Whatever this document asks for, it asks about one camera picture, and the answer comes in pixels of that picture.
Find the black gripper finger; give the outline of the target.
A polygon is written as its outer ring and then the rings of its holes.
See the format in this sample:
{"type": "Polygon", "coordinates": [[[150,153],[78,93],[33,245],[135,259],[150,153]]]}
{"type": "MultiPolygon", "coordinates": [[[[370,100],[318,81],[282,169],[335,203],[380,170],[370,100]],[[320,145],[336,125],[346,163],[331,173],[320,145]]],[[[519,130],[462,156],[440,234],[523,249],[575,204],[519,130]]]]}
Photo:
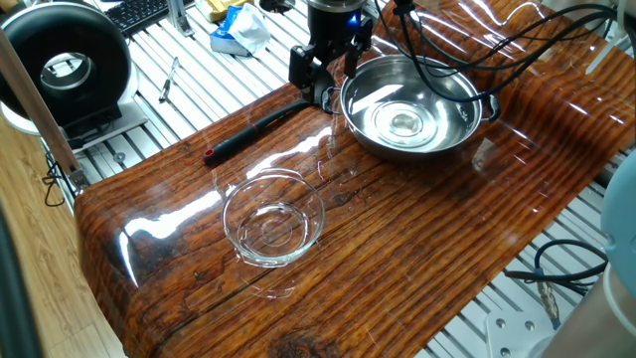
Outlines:
{"type": "Polygon", "coordinates": [[[294,46],[290,50],[289,81],[310,104],[327,104],[334,79],[327,69],[314,62],[313,47],[294,46]]]}
{"type": "Polygon", "coordinates": [[[347,47],[344,74],[353,79],[356,76],[358,60],[370,49],[372,36],[372,20],[365,18],[359,25],[353,40],[347,47]]]}

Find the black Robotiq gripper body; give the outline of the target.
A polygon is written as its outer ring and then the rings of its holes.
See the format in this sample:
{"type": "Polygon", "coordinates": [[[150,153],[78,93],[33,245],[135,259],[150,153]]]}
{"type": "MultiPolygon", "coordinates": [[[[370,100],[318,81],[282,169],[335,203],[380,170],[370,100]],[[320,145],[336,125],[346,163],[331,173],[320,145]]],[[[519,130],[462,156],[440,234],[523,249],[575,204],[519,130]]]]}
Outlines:
{"type": "Polygon", "coordinates": [[[354,38],[361,33],[362,8],[331,12],[308,8],[310,40],[308,51],[318,60],[336,60],[347,56],[358,60],[361,56],[354,38]]]}

